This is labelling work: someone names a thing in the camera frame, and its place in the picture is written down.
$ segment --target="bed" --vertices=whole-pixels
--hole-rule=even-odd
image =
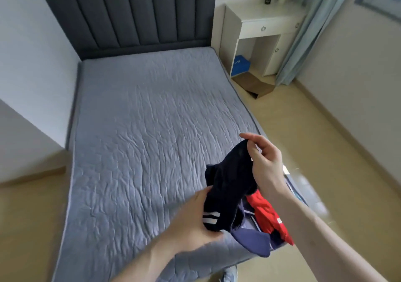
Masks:
[[[210,47],[214,0],[47,0],[83,62],[54,282],[109,281],[206,186],[240,132],[263,133]],[[158,281],[254,257],[230,234]]]

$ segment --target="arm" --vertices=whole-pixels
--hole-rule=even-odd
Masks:
[[[196,250],[222,238],[202,223],[203,204],[211,187],[198,191],[183,206],[170,226],[152,241],[113,282],[153,282],[175,254]]]
[[[288,189],[280,150],[261,135],[245,133],[253,175],[263,197],[285,222],[318,281],[386,281]]]

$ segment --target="baseboard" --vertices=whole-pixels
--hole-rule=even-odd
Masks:
[[[360,155],[380,174],[380,176],[397,191],[401,197],[401,184],[365,149],[352,134],[335,118],[318,99],[297,79],[294,84],[304,93],[304,95],[315,105],[315,107],[328,119],[336,130],[360,153]]]
[[[18,178],[14,178],[12,180],[8,180],[6,182],[0,183],[0,188],[15,186],[15,185],[19,185],[19,184],[22,184],[22,183],[31,182],[33,180],[39,180],[39,179],[45,178],[47,176],[64,174],[65,170],[66,170],[66,168],[64,166],[64,167],[60,167],[60,168],[46,170],[46,171],[43,171],[43,172],[24,175],[24,176],[21,176],[21,177],[18,177]]]

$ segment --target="red clothing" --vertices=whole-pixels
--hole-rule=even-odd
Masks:
[[[256,221],[263,232],[271,234],[274,229],[276,229],[280,233],[283,241],[294,245],[294,242],[288,234],[287,228],[284,226],[280,217],[272,205],[263,198],[259,190],[256,190],[252,195],[248,195],[247,200],[255,210]]]

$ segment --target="cabinet door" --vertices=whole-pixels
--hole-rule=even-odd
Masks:
[[[276,47],[270,56],[269,62],[265,69],[263,76],[276,74],[286,57],[289,48],[294,41],[296,33],[289,33],[280,35]]]

